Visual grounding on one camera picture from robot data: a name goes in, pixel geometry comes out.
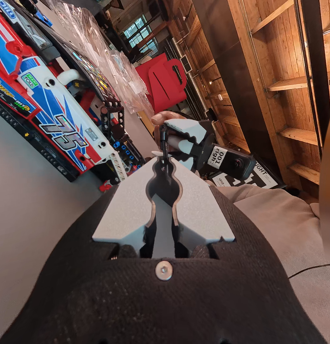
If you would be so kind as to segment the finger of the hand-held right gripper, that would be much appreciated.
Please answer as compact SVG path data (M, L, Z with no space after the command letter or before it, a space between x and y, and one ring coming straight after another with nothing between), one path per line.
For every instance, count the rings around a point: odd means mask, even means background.
M164 125L181 135L187 135L195 144L201 144L207 133L198 121L192 119L169 119Z
M202 148L188 140L167 140L164 151L152 151L153 157L159 157L166 170L170 168L170 158L174 158L191 171L202 168Z

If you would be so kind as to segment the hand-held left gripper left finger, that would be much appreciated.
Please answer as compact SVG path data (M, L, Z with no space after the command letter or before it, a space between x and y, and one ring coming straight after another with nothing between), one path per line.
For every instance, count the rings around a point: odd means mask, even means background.
M95 242L130 245L137 256L152 258L156 226L156 205L149 192L155 179L155 157L121 182L92 239Z

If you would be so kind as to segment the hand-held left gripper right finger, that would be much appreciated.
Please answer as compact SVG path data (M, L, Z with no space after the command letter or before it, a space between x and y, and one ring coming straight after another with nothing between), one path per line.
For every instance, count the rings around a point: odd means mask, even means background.
M209 184L171 157L179 195L173 203L175 257L189 257L197 246L235 240Z

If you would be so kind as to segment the black toy link rod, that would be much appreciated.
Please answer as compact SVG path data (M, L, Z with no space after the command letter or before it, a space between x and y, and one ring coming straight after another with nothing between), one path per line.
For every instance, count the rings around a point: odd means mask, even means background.
M163 155L160 157L159 164L156 165L156 194L172 207L174 203L172 196L173 165L168 156L168 130L164 124L160 125L159 133Z

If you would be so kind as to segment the toy brick race car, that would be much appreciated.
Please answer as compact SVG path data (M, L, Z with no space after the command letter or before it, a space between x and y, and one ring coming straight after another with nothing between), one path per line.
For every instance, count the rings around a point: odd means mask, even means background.
M69 182L102 192L141 168L124 107L100 69L32 1L0 0L0 116Z

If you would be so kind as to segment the person's right forearm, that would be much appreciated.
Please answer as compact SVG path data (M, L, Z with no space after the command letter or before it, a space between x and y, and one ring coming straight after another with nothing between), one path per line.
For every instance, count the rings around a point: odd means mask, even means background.
M266 189L249 184L216 187L260 230L290 231L299 228L320 230L319 204L283 189Z

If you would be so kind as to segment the grey desk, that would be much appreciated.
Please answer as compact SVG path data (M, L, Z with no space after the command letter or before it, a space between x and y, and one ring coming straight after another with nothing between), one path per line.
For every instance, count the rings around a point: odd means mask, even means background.
M70 183L0 116L0 337L101 184L92 172Z

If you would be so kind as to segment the person's right hand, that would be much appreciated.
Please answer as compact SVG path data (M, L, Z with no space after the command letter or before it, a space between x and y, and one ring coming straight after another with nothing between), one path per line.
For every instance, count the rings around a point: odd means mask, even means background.
M158 146L160 146L160 126L164 124L165 121L170 119L186 119L184 116L171 111L162 111L155 114L151 118L151 123L154 125L154 140Z

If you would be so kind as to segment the red chair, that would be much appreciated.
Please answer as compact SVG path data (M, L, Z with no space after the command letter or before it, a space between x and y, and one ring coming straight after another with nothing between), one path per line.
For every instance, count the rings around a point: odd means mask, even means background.
M186 100L187 77L180 60L168 60L163 53L136 67L136 71L146 85L155 114Z

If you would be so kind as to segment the heap of clear plastic bags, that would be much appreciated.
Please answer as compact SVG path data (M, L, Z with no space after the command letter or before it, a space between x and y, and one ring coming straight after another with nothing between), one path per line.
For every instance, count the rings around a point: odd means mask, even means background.
M65 1L46 1L54 16L55 31L79 49L99 68L131 113L144 112L151 120L154 110L145 83L123 52L111 49L93 14Z

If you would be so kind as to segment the person's beige hoodie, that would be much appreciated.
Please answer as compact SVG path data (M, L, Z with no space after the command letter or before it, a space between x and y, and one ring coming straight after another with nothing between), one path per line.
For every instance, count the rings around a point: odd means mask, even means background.
M316 265L327 264L319 231L262 230L278 255L287 276ZM289 279L302 307L330 343L330 266L312 269Z

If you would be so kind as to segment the black hoodie drawstring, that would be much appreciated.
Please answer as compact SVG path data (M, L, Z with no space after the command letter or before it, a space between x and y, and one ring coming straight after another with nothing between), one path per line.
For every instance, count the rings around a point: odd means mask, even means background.
M312 270L312 269L318 269L318 268L323 268L323 267L329 267L330 266L330 263L327 263L327 264L320 264L320 265L316 265L316 266L312 266L312 267L308 267L308 268L305 268L305 269L302 269L294 274L292 274L291 276L288 277L288 279L291 279L303 272L306 272L306 271L309 271L309 270Z

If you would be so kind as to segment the wooden wall shelf unit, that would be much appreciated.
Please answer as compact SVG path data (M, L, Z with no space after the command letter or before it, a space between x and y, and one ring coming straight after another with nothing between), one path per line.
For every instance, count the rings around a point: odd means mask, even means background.
M324 55L330 101L330 1L165 1L172 44L229 148L319 198L322 142L310 54Z

